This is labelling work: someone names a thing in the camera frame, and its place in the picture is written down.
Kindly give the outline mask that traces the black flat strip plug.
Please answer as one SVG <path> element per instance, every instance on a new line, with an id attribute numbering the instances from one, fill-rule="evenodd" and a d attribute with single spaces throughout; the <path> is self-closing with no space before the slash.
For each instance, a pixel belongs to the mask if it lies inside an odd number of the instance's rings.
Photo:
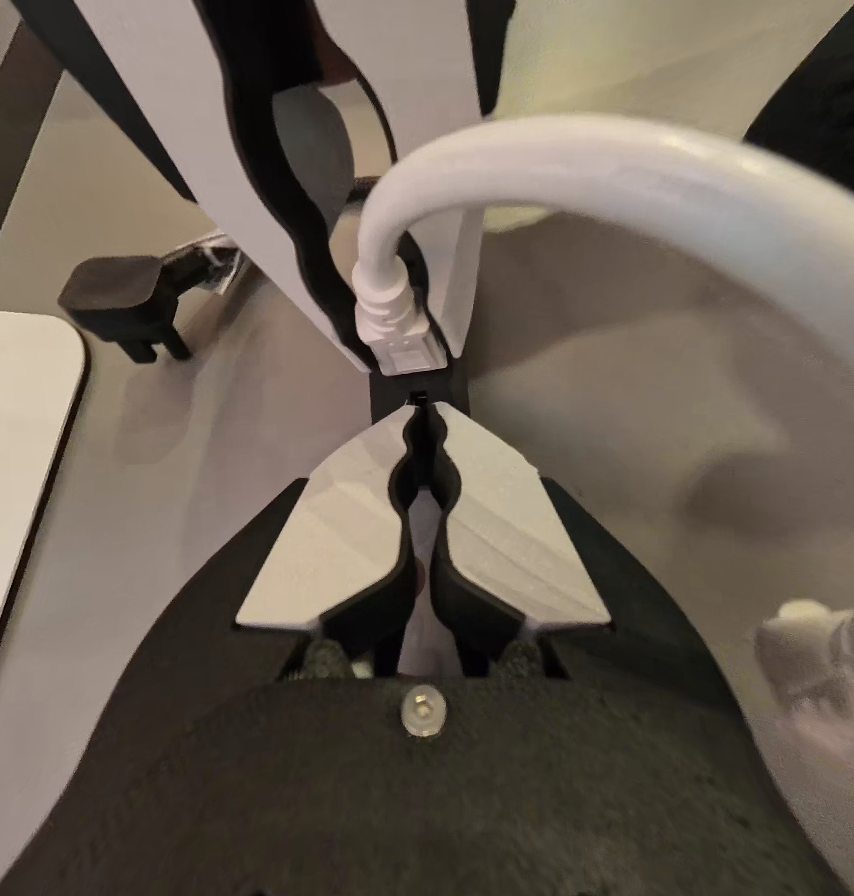
<path id="1" fill-rule="evenodd" d="M 149 255 L 92 258 L 76 266 L 58 303 L 79 328 L 116 344 L 136 364 L 155 363 L 156 346 L 185 361 L 191 352 L 175 314 L 201 273 L 192 264 Z"/>

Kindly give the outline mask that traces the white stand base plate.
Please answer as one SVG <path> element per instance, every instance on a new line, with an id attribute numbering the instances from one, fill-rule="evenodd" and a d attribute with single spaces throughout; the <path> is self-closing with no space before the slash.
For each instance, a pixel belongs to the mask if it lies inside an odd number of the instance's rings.
<path id="1" fill-rule="evenodd" d="M 0 644 L 88 371 L 71 324 L 0 311 Z"/>

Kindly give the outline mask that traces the black mesh pad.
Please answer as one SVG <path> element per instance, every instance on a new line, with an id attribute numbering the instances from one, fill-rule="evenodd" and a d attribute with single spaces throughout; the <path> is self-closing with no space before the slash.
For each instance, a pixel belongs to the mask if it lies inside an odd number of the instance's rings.
<path id="1" fill-rule="evenodd" d="M 771 97 L 744 141 L 854 193 L 854 5 Z"/>

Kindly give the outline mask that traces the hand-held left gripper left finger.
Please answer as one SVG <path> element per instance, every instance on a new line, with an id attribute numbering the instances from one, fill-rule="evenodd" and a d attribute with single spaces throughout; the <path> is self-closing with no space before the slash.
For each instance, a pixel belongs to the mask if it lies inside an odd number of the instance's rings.
<path id="1" fill-rule="evenodd" d="M 421 408 L 404 405 L 313 470 L 235 616 L 302 633 L 397 672 L 418 593 L 409 509 L 419 491 Z"/>

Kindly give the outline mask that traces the white cord connector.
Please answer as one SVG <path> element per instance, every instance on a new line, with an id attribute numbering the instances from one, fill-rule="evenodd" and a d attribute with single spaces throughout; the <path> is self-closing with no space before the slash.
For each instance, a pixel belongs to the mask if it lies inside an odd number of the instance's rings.
<path id="1" fill-rule="evenodd" d="M 757 626 L 753 644 L 785 714 L 854 730 L 854 609 L 789 601 Z"/>

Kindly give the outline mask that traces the black power strip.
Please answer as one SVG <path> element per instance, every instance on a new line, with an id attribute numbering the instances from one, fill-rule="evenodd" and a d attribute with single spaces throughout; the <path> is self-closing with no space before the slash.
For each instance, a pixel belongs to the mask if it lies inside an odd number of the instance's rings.
<path id="1" fill-rule="evenodd" d="M 448 424 L 439 406 L 469 416 L 468 385 L 464 362 L 454 360 L 435 371 L 369 377 L 372 427 L 384 428 L 383 420 L 399 409 L 400 424 L 389 425 L 394 438 L 392 450 L 399 456 L 388 467 L 388 495 L 397 510 L 410 507 L 418 489 L 427 488 L 438 507 L 448 514 L 459 497 L 461 478 L 454 471 L 446 448 Z"/>

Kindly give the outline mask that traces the white power plug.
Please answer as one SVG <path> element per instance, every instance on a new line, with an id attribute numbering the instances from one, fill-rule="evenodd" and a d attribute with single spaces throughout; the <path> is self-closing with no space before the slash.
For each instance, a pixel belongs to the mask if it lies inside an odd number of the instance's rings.
<path id="1" fill-rule="evenodd" d="M 356 330 L 373 352 L 382 375 L 428 373 L 447 367 L 444 349 L 427 314 L 417 306 L 407 267 L 400 258 L 380 277 L 358 260 L 352 283 Z"/>

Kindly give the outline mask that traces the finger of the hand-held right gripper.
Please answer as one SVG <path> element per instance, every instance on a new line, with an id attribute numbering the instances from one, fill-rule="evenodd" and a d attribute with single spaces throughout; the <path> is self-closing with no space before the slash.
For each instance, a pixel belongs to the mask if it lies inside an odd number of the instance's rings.
<path id="1" fill-rule="evenodd" d="M 94 37 L 152 126 L 197 205 L 362 372 L 354 296 L 336 268 L 329 228 L 287 159 L 273 115 L 275 89 L 252 62 L 224 51 L 217 20 L 198 2 L 77 2 Z"/>
<path id="2" fill-rule="evenodd" d="M 316 1 L 321 23 L 356 66 L 398 162 L 482 121 L 466 3 Z M 429 277 L 428 311 L 453 357 L 463 354 L 476 298 L 482 209 L 413 225 Z"/>

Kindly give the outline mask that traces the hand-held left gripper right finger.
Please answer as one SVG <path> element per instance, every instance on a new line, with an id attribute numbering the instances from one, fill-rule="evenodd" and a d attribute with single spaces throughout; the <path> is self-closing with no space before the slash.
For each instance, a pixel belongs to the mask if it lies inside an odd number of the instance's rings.
<path id="1" fill-rule="evenodd" d="M 495 662 L 514 642 L 607 626 L 538 469 L 446 402 L 431 406 L 431 439 L 431 600 L 458 645 Z"/>

